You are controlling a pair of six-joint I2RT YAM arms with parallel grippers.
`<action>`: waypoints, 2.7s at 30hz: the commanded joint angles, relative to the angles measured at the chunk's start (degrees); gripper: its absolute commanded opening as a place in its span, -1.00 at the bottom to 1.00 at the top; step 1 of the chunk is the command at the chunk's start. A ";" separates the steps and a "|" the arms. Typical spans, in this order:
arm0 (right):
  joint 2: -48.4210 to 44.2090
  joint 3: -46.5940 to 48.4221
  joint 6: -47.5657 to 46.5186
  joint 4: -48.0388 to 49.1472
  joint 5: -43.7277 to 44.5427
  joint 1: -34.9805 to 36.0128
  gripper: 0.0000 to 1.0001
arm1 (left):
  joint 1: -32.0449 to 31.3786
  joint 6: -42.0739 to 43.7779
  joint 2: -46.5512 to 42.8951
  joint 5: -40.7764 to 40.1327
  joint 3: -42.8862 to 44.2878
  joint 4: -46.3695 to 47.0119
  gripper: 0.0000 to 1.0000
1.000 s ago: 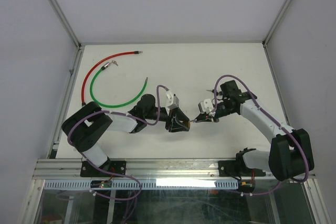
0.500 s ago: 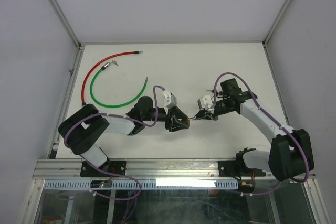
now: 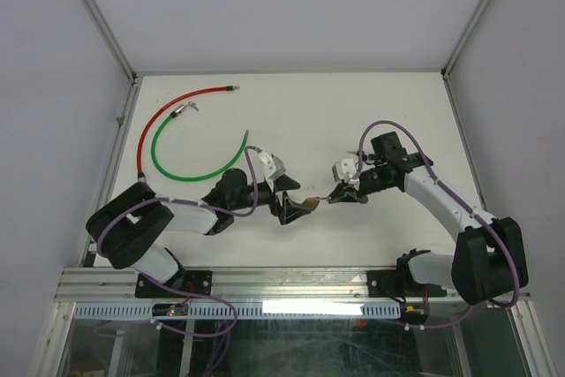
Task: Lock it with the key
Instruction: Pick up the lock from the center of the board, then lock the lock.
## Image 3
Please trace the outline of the large brass padlock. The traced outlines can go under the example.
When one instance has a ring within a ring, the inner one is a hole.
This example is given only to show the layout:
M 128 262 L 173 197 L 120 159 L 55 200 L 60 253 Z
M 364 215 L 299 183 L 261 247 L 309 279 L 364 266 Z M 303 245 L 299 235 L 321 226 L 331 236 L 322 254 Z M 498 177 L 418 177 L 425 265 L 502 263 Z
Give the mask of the large brass padlock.
M 304 199 L 302 202 L 302 207 L 307 208 L 310 211 L 314 211 L 321 202 L 327 201 L 327 197 L 312 196 Z

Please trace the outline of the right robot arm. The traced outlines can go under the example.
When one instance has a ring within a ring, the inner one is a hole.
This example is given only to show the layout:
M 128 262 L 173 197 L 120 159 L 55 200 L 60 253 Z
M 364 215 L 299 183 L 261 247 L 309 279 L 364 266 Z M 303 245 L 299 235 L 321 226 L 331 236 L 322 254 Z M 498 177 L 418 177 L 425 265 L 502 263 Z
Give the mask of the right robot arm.
M 469 204 L 439 178 L 427 156 L 408 153 L 395 132 L 371 144 L 371 154 L 357 151 L 334 164 L 337 185 L 328 203 L 365 204 L 371 194 L 397 189 L 422 205 L 455 242 L 451 254 L 414 248 L 399 257 L 388 295 L 414 295 L 432 284 L 455 290 L 469 305 L 496 303 L 507 293 L 516 302 L 529 282 L 519 224 Z

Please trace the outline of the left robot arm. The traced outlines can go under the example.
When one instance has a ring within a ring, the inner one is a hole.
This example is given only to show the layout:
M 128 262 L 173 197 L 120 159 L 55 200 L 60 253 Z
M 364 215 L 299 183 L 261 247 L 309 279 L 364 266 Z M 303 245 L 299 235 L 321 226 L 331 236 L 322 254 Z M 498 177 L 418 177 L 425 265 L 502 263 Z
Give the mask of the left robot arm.
M 316 198 L 292 200 L 289 193 L 299 186 L 282 171 L 259 182 L 248 181 L 241 169 L 229 169 L 207 196 L 192 201 L 159 197 L 147 183 L 137 182 L 91 215 L 86 231 L 113 268 L 140 273 L 143 296 L 181 297 L 189 290 L 206 294 L 200 278 L 159 246 L 158 237 L 165 231 L 215 236 L 258 207 L 267 207 L 281 225 L 290 224 L 320 203 Z

